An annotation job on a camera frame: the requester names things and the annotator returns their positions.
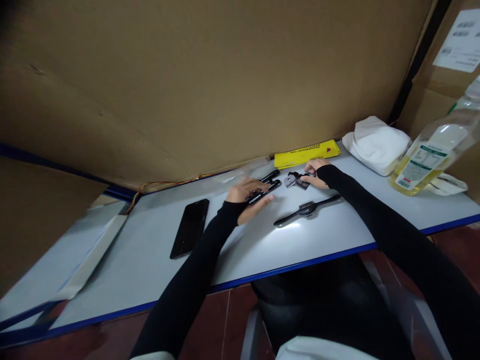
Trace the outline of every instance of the yellow box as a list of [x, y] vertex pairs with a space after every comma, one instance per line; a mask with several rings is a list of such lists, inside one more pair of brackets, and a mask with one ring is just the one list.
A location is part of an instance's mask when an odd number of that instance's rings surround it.
[[335, 140], [298, 150], [275, 154], [275, 167], [279, 170], [305, 164], [311, 159], [325, 159], [340, 155], [341, 151]]

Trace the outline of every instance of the smartphone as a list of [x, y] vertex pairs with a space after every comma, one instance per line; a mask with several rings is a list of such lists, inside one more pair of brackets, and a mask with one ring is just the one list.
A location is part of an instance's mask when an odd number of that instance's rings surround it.
[[204, 233], [205, 219], [209, 211], [210, 201], [203, 199], [185, 206], [170, 259], [178, 259], [192, 252]]

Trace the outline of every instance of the arm sleeve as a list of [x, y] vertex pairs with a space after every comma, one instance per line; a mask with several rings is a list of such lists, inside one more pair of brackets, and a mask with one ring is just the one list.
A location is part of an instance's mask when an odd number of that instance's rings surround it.
[[454, 359], [480, 359], [480, 296], [417, 228], [333, 165], [317, 170], [360, 215], [378, 248], [418, 286]]
[[178, 358], [207, 295], [220, 251], [247, 203], [225, 201], [151, 310], [130, 358], [168, 352]]

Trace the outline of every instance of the paper label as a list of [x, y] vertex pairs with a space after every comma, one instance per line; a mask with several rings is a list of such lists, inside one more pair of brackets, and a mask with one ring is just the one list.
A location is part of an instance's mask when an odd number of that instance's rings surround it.
[[433, 65], [472, 73], [480, 63], [480, 9], [463, 10], [443, 42]]
[[448, 154], [448, 151], [432, 144], [425, 143], [420, 145], [395, 182], [407, 190], [413, 189], [428, 174], [435, 170]]

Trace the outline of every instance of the wire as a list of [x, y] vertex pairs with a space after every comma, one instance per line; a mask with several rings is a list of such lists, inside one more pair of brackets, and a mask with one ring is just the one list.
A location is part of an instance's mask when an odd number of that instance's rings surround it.
[[130, 214], [130, 212], [132, 211], [132, 209], [134, 208], [135, 206], [135, 202], [137, 201], [137, 198], [139, 197], [139, 195], [142, 193], [142, 190], [144, 189], [144, 187], [148, 186], [148, 185], [183, 185], [183, 184], [188, 184], [188, 183], [191, 183], [195, 180], [200, 180], [200, 179], [203, 179], [203, 178], [207, 178], [207, 177], [210, 177], [210, 176], [213, 176], [214, 174], [200, 174], [198, 175], [196, 178], [192, 179], [192, 180], [187, 180], [187, 181], [183, 181], [183, 182], [169, 182], [169, 181], [151, 181], [151, 182], [146, 182], [142, 185], [140, 185], [140, 187], [138, 188], [138, 191], [136, 192], [135, 196], [133, 197], [130, 205], [128, 206], [128, 208], [125, 210], [125, 212], [122, 214], [122, 215], [128, 215]]

